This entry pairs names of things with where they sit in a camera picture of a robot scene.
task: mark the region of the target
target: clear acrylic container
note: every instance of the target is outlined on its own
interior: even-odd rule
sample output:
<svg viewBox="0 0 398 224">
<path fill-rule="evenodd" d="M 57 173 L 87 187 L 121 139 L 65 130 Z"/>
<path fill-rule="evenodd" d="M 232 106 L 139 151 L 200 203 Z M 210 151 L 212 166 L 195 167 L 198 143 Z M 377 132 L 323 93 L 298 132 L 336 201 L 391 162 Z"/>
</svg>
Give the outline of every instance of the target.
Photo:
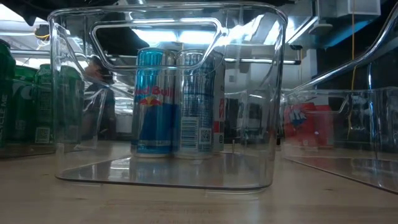
<svg viewBox="0 0 398 224">
<path fill-rule="evenodd" d="M 367 52 L 282 95 L 285 158 L 398 192 L 397 18 L 398 4 Z M 354 90 L 328 89 L 353 74 Z"/>
<path fill-rule="evenodd" d="M 287 23 L 277 8 L 93 7 L 53 12 L 49 22 L 58 178 L 272 183 Z"/>
</svg>

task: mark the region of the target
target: wooden surface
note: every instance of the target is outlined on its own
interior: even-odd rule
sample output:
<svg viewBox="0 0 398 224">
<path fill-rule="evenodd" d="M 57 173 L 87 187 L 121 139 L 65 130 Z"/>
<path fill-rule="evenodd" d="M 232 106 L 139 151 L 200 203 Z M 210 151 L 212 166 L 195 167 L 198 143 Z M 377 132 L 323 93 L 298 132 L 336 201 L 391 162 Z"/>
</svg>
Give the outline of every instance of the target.
<svg viewBox="0 0 398 224">
<path fill-rule="evenodd" d="M 78 184 L 55 156 L 0 161 L 0 223 L 398 223 L 398 196 L 277 156 L 255 194 Z"/>
</svg>

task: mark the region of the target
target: red bull logo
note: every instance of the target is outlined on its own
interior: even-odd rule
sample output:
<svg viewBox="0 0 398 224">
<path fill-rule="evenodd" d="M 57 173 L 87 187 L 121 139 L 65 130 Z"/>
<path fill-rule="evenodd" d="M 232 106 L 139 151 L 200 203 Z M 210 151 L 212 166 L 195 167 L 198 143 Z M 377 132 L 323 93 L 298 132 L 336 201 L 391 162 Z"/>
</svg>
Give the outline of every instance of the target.
<svg viewBox="0 0 398 224">
<path fill-rule="evenodd" d="M 139 101 L 140 105 L 148 105 L 148 106 L 157 106 L 162 105 L 162 101 L 159 98 L 174 97 L 174 89 L 169 88 L 160 88 L 159 86 L 149 86 L 143 89 L 137 89 L 136 95 L 149 95 Z"/>
</svg>

